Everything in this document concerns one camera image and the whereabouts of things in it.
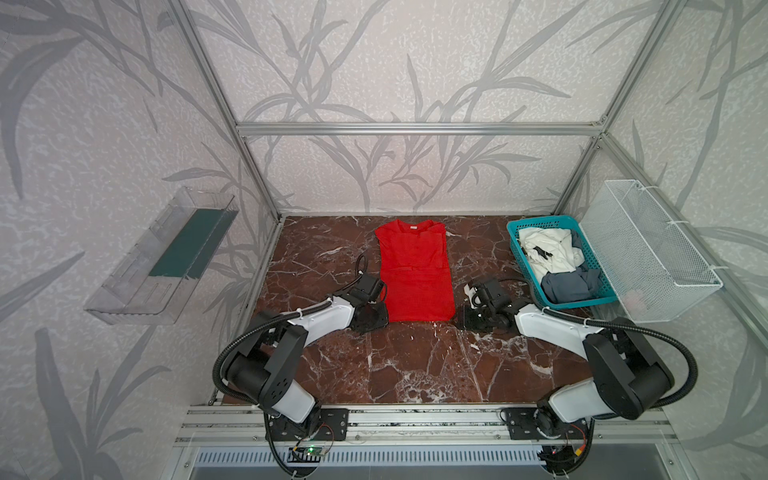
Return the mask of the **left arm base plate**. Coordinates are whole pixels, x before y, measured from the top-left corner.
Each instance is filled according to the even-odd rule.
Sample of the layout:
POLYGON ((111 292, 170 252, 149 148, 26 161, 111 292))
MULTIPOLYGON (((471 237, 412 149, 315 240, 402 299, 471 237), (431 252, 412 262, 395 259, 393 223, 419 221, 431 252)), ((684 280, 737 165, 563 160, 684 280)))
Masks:
POLYGON ((349 427, 349 416, 350 410, 347 408, 315 407, 303 422, 296 423, 285 416, 268 415, 265 424, 274 441, 343 441, 349 427))

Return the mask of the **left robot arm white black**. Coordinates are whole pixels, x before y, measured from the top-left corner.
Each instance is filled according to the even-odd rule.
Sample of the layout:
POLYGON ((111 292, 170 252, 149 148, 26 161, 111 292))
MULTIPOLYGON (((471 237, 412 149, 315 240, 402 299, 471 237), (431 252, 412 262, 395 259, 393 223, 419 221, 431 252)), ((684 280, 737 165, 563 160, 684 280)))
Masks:
POLYGON ((307 308, 256 314, 249 330, 216 358, 215 388, 268 415, 314 428, 319 403, 295 380, 305 348, 337 331, 369 333, 387 326, 387 293, 382 280, 360 271, 352 283, 307 308))

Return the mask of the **teal plastic laundry basket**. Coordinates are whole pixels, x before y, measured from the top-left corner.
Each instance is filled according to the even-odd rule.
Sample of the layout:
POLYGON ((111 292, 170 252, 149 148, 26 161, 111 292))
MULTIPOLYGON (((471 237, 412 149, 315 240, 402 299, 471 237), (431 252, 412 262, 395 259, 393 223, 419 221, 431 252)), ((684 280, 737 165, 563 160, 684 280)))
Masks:
POLYGON ((510 221, 507 230, 513 256, 541 305, 569 310, 617 300, 576 219, 528 218, 510 221))

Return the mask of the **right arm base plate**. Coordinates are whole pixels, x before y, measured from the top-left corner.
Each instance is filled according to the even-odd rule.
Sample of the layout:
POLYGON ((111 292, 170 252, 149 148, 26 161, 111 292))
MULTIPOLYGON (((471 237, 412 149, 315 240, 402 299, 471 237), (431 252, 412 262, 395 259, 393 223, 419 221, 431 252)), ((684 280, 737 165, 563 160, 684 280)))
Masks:
POLYGON ((546 408, 507 407, 501 410, 500 418, 512 440, 578 440, 585 439, 590 431, 586 420, 567 423, 546 408))

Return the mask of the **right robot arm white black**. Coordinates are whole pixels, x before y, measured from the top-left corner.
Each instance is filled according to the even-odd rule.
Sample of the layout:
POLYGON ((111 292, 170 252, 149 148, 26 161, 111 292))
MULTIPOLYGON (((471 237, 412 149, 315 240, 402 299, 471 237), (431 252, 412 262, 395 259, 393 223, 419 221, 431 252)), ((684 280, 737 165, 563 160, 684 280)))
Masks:
POLYGON ((527 338, 542 340, 585 360, 590 377, 556 388, 536 407, 539 424, 571 424, 582 419, 621 417, 634 420, 675 399, 675 379, 648 341, 657 332, 626 318, 581 318, 527 298, 513 298, 496 278, 464 286, 467 303, 459 325, 465 329, 514 327, 527 338))

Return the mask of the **red t shirt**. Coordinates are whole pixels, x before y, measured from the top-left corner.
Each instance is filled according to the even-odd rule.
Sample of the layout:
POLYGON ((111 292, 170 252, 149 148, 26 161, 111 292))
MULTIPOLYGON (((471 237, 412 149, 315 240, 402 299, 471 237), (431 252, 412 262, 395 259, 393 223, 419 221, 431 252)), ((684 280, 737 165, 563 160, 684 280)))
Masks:
POLYGON ((385 305, 394 322, 447 322, 455 315, 444 224, 400 219, 375 230, 385 305))

